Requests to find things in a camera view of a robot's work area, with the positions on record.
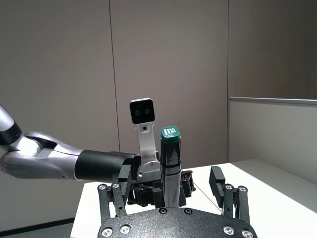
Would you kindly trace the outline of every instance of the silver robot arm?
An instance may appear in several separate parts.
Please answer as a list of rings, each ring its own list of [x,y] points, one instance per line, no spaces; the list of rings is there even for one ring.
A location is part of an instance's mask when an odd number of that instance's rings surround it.
[[[19,179],[117,181],[132,154],[77,149],[41,132],[22,131],[0,105],[0,169]]]

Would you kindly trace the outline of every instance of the wall seam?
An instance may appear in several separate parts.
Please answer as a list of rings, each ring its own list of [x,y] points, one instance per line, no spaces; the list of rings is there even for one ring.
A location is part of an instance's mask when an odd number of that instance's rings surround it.
[[[229,100],[229,1],[227,5],[227,163],[229,163],[229,118],[230,118],[230,100]]]
[[[119,133],[119,120],[118,120],[117,90],[116,90],[116,83],[115,83],[115,67],[114,67],[113,36],[112,36],[112,23],[111,23],[110,0],[108,0],[108,2],[109,2],[110,34],[111,34],[111,49],[112,49],[112,63],[113,63],[113,80],[114,80],[115,109],[116,109],[116,116],[117,116],[119,151],[121,152],[121,148],[120,148],[120,133]]]

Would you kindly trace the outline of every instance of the green marker cap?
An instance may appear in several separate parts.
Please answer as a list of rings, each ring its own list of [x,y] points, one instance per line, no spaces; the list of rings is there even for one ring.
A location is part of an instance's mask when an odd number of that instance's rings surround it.
[[[177,126],[170,125],[161,129],[160,137],[166,143],[179,142],[180,132]]]

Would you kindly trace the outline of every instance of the black cylinder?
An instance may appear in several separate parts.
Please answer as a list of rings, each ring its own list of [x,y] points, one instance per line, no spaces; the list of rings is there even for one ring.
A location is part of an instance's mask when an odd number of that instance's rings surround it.
[[[181,172],[180,142],[166,143],[161,140],[160,169],[165,175],[173,175]]]
[[[124,153],[84,150],[76,161],[75,175],[78,179],[118,182],[121,166],[125,159]]]
[[[13,126],[8,130],[0,131],[0,146],[10,145],[17,141],[22,134],[19,125],[14,122]]]

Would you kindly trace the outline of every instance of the black marker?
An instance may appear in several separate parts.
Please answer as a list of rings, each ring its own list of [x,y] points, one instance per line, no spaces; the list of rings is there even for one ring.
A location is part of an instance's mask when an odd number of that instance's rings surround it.
[[[160,170],[165,207],[178,207],[180,191],[180,132],[172,125],[161,129]]]

